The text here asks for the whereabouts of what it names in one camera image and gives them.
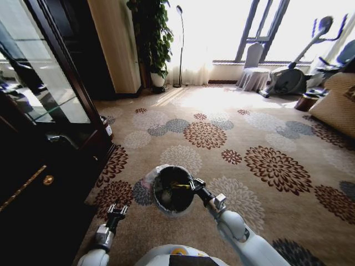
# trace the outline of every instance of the white flower pot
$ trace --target white flower pot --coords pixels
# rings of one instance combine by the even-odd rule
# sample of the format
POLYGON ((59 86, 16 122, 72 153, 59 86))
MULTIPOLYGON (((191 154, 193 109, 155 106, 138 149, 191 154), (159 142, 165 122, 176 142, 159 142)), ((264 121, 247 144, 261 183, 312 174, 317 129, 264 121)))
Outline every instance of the white flower pot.
POLYGON ((151 80, 153 81, 153 85, 156 87, 163 87, 165 79, 159 76, 157 73, 150 73, 151 80))

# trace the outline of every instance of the lamp pole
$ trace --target lamp pole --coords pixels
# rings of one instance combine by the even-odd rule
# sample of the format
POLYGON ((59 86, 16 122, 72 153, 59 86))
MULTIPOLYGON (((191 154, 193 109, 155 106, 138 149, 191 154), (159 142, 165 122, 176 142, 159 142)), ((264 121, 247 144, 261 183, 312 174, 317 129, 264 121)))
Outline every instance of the lamp pole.
POLYGON ((176 6, 176 10, 181 17, 181 25, 182 25, 182 46, 181 46, 181 54, 180 54, 180 71, 179 71, 179 83, 173 84, 174 88, 180 88, 182 83, 182 74, 181 74, 181 63, 182 63, 182 50, 184 48, 184 21, 182 19, 182 8, 180 6, 176 6))

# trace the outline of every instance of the potted plant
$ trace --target potted plant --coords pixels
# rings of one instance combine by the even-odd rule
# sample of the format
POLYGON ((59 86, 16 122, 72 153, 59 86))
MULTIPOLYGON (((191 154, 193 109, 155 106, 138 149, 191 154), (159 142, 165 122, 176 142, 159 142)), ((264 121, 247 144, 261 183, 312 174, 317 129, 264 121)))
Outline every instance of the potted plant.
POLYGON ((168 13, 165 3, 168 0, 129 0, 128 8, 132 11, 134 33, 140 62, 149 69, 153 90, 164 91, 164 82, 170 61, 170 43, 173 33, 166 25, 168 13))

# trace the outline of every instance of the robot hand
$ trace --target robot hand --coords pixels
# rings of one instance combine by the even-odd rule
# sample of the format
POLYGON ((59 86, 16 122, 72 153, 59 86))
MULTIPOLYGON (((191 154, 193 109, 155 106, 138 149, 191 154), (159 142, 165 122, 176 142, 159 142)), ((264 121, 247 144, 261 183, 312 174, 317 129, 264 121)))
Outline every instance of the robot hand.
POLYGON ((83 255, 78 266, 106 266, 109 262, 108 252, 116 235, 118 222, 126 217, 128 206, 116 209, 116 203, 111 204, 108 211, 108 221, 99 226, 95 234, 94 249, 83 255))
POLYGON ((190 186, 216 220, 222 238, 237 251, 245 266, 290 266, 265 239, 244 224, 238 213, 227 210, 225 195, 214 196, 198 178, 193 179, 190 186))

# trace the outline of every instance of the patterned carpet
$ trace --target patterned carpet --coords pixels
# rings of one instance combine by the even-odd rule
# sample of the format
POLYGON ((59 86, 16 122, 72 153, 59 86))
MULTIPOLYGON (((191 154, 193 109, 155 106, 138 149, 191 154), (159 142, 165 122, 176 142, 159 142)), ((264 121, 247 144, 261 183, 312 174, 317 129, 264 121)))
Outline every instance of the patterned carpet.
POLYGON ((145 174, 169 163, 223 192, 228 208, 291 265, 355 265, 354 149, 346 137, 295 110, 295 97, 264 99, 234 85, 208 85, 96 105, 109 118, 117 146, 87 198, 99 211, 75 262, 119 198, 130 207, 110 265, 133 265, 168 243, 240 265, 198 198, 179 218, 152 204, 145 174))

